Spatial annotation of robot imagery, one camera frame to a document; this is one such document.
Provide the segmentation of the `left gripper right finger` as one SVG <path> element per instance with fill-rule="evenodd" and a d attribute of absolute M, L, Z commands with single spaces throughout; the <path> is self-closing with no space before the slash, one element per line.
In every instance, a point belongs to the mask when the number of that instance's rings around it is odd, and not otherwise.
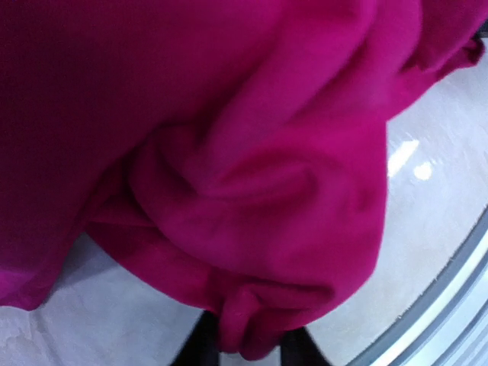
<path fill-rule="evenodd" d="M 281 340 L 282 366 L 328 366 L 306 329 L 287 332 Z"/>

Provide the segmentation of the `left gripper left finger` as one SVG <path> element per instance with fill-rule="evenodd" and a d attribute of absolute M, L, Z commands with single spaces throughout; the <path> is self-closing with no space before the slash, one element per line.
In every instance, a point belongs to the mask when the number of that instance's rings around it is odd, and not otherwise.
<path fill-rule="evenodd" d="M 217 318 L 203 312 L 173 360 L 173 366 L 219 366 Z"/>

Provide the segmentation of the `magenta t-shirt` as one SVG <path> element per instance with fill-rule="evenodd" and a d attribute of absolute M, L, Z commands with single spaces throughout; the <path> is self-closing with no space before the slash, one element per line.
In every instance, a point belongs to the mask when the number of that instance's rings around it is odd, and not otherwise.
<path fill-rule="evenodd" d="M 371 276 L 387 122 L 474 66 L 485 1 L 3 1 L 1 303 L 87 233 L 258 360 Z"/>

